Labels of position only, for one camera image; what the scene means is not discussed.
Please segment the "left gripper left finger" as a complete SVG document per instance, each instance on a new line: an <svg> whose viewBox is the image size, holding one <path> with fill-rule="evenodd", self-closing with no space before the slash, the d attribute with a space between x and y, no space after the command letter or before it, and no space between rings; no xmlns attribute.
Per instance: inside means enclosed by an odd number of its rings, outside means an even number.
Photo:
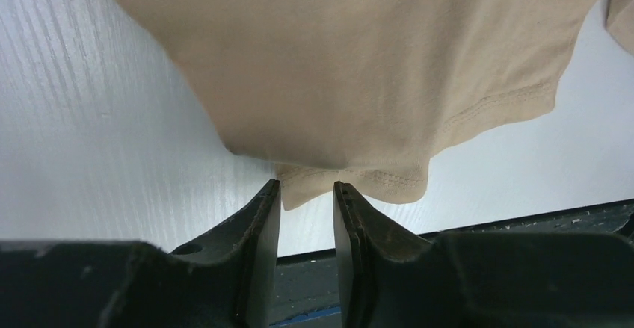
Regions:
<svg viewBox="0 0 634 328"><path fill-rule="evenodd" d="M3 327L266 327L280 183L172 252L143 241L2 241Z"/></svg>

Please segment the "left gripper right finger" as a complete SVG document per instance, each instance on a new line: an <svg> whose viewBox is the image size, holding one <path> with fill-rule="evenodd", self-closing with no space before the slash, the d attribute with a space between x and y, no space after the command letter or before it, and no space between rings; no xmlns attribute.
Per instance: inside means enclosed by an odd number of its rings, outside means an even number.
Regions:
<svg viewBox="0 0 634 328"><path fill-rule="evenodd" d="M614 234L449 232L427 241L333 186L344 327L631 327L633 246Z"/></svg>

